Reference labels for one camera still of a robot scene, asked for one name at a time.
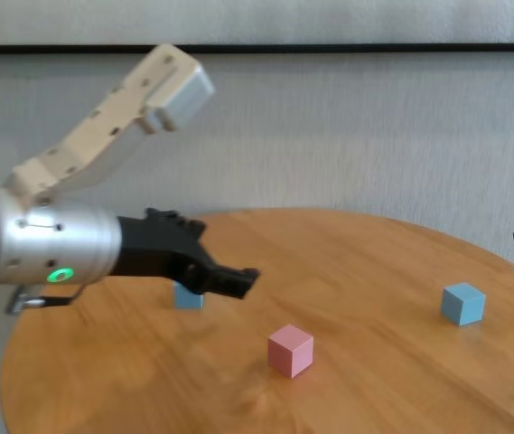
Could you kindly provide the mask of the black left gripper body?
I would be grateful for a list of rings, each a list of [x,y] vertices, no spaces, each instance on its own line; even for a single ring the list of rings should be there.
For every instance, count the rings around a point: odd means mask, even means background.
[[[120,217],[121,243],[112,274],[158,277],[179,282],[190,266],[219,266],[186,232],[170,224]]]

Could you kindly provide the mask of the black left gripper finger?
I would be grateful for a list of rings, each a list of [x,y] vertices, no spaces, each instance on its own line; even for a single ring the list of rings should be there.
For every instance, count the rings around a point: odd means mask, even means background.
[[[190,266],[179,282],[196,295],[211,293],[242,299],[259,277],[257,269]]]
[[[174,228],[178,228],[186,232],[194,239],[199,239],[207,227],[204,222],[188,219],[175,210],[161,211],[152,207],[147,207],[145,209],[145,219],[150,222],[170,224]]]

